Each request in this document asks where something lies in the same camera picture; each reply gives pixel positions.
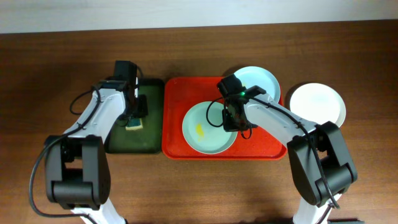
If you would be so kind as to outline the yellow green sponge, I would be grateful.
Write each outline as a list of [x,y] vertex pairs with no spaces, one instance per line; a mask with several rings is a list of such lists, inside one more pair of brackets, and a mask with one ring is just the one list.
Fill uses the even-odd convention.
[[143,128],[143,123],[141,118],[131,118],[128,122],[127,125],[125,126],[127,131],[135,131],[138,129]]

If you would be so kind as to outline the light green plate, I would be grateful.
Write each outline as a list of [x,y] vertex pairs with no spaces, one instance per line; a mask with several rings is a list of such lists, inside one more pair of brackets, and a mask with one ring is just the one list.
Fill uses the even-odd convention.
[[201,154],[219,154],[230,148],[237,138],[237,132],[226,132],[212,124],[222,123],[223,104],[204,101],[191,107],[182,122],[183,137],[188,145]]

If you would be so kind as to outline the white plate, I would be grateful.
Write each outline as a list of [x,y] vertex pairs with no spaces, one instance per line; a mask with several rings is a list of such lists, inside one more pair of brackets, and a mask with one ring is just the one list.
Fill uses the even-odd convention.
[[306,83],[291,95],[289,109],[294,114],[318,124],[327,121],[341,127],[346,118],[346,105],[331,87],[321,83]]

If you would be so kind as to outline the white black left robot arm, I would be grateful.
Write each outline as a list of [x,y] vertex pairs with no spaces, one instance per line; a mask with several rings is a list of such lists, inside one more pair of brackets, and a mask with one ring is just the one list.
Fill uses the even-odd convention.
[[126,223],[112,204],[111,174],[104,143],[117,119],[141,114],[138,86],[142,70],[117,60],[114,74],[99,81],[91,101],[63,134],[45,142],[45,188],[50,202],[69,210],[67,217],[85,223]]

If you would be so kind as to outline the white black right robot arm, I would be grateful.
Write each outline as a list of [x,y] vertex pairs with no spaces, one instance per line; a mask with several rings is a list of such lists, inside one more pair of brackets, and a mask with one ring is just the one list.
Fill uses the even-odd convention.
[[338,199],[358,178],[340,128],[317,124],[284,108],[261,87],[246,88],[236,75],[217,88],[224,108],[221,127],[227,132],[262,128],[287,148],[294,185],[301,199],[290,223],[329,223]]

